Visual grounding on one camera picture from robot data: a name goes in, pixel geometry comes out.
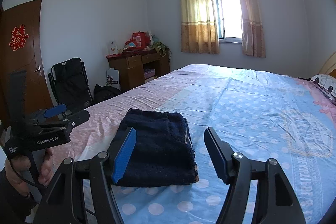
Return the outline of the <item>person's left hand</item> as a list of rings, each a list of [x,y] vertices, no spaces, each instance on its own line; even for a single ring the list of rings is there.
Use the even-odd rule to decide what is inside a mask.
[[[8,182],[24,197],[29,195],[29,186],[15,173],[15,171],[18,174],[21,174],[24,170],[28,170],[30,166],[30,160],[26,156],[16,157],[11,161],[6,159],[5,161],[5,171]],[[44,161],[39,173],[39,183],[48,186],[54,174],[53,150],[51,148],[46,149]]]

